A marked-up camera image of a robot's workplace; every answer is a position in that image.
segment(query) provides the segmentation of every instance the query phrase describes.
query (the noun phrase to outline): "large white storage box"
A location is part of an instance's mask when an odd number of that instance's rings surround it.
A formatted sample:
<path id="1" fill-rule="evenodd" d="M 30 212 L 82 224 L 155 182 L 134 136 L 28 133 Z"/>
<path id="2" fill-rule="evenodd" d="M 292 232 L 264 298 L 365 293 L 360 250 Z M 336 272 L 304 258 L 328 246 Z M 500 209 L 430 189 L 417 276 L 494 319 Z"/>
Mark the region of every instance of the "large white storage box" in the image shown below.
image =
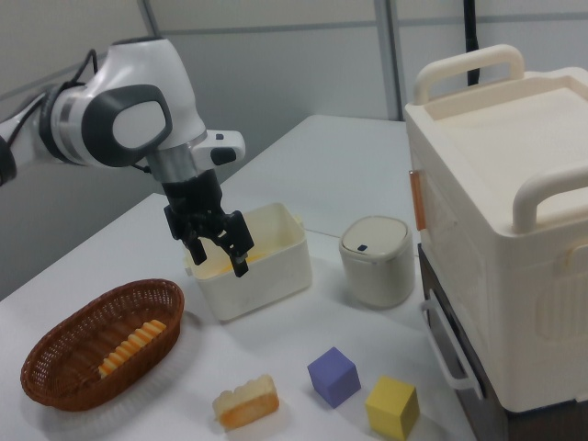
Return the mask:
<path id="1" fill-rule="evenodd" d="M 507 63 L 508 78 L 430 97 Z M 422 245 L 502 406 L 588 398 L 588 73 L 510 46 L 426 66 L 406 107 Z"/>

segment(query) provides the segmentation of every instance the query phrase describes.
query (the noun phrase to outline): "white handle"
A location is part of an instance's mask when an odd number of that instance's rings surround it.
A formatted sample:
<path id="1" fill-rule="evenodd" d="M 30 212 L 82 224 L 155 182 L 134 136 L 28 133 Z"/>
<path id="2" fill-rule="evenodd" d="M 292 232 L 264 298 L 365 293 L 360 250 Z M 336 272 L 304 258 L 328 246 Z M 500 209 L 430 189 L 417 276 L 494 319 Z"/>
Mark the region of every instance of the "white handle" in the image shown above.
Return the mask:
<path id="1" fill-rule="evenodd" d="M 535 229 L 537 205 L 543 200 L 583 187 L 588 187 L 588 163 L 568 164 L 531 176 L 514 196 L 514 232 L 525 233 Z"/>
<path id="2" fill-rule="evenodd" d="M 474 374 L 473 369 L 469 365 L 469 361 L 466 358 L 466 355 L 464 354 L 463 349 L 461 349 L 461 346 L 459 345 L 459 341 L 458 341 L 457 337 L 453 334 L 453 331 L 451 330 L 451 326 L 449 325 L 449 322 L 447 321 L 447 318 L 446 318 L 445 314 L 443 313 L 443 310 L 441 309 L 441 305 L 439 304 L 439 302 L 435 298 L 435 294 L 432 289 L 431 289 L 431 299 L 426 300 L 423 303 L 421 303 L 421 311 L 423 312 L 425 329 L 426 329 L 426 336 L 429 339 L 429 343 L 433 347 L 433 353 L 435 354 L 435 356 L 437 358 L 437 362 L 439 363 L 439 367 L 441 368 L 441 372 L 443 372 L 443 376 L 445 377 L 447 384 L 456 390 L 474 389 L 474 391 L 476 392 L 476 395 L 478 396 L 478 399 L 481 400 L 483 397 L 481 394 L 480 383 L 478 382 L 478 379 L 476 379 L 476 375 Z M 461 363 L 461 366 L 466 371 L 466 377 L 464 377 L 463 379 L 458 379 L 458 378 L 454 377 L 453 375 L 451 375 L 451 372 L 449 371 L 449 367 L 447 366 L 447 362 L 443 358 L 443 354 L 441 354 L 441 349 L 439 349 L 439 346 L 437 345 L 437 341 L 433 337 L 433 332 L 431 331 L 429 323 L 427 322 L 427 316 L 426 316 L 427 312 L 434 312 L 439 317 L 439 321 L 443 325 L 443 328 L 445 329 L 446 335 L 449 338 L 449 341 L 451 342 L 451 345 L 453 346 L 453 349 L 459 358 L 459 363 Z"/>
<path id="3" fill-rule="evenodd" d="M 417 106 L 426 104 L 429 101 L 429 89 L 440 80 L 502 62 L 510 64 L 509 78 L 511 80 L 519 80 L 525 76 L 523 55 L 507 44 L 498 44 L 427 64 L 416 76 L 414 104 Z"/>

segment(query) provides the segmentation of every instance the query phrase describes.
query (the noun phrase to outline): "box lid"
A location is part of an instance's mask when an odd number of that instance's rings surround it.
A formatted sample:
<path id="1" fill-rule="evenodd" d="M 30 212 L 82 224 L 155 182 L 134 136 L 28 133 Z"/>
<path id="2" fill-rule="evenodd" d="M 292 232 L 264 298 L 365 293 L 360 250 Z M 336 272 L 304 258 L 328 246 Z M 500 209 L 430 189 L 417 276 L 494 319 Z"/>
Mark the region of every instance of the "box lid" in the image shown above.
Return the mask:
<path id="1" fill-rule="evenodd" d="M 407 225 L 385 216 L 369 216 L 351 225 L 341 238 L 340 249 L 358 260 L 394 258 L 409 242 Z"/>

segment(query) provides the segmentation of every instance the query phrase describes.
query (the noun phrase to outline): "white bowl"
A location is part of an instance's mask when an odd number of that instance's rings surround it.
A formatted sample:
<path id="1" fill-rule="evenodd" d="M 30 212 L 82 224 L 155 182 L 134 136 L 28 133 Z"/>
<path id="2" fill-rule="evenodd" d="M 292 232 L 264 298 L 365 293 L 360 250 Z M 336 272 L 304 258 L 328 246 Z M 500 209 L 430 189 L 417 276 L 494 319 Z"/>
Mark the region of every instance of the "white bowl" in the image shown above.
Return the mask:
<path id="1" fill-rule="evenodd" d="M 222 249 L 202 239 L 207 260 L 194 264 L 186 250 L 185 265 L 219 320 L 230 320 L 307 288 L 312 281 L 311 259 L 300 223 L 283 204 L 274 203 L 243 214 L 254 247 L 249 271 L 234 275 Z"/>

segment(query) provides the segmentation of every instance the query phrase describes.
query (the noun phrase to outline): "wicker basket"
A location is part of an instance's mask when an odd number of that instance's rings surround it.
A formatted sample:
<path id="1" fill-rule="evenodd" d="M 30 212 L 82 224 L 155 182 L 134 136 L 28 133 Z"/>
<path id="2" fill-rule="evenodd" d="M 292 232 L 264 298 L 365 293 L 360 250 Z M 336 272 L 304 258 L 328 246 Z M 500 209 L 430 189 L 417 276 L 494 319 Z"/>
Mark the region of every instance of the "wicker basket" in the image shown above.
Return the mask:
<path id="1" fill-rule="evenodd" d="M 173 282 L 139 280 L 114 288 L 49 331 L 22 367 L 34 401 L 65 411 L 92 409 L 123 392 L 161 361 L 180 333 L 184 295 Z M 165 330 L 103 379 L 98 366 L 135 329 L 152 319 Z"/>

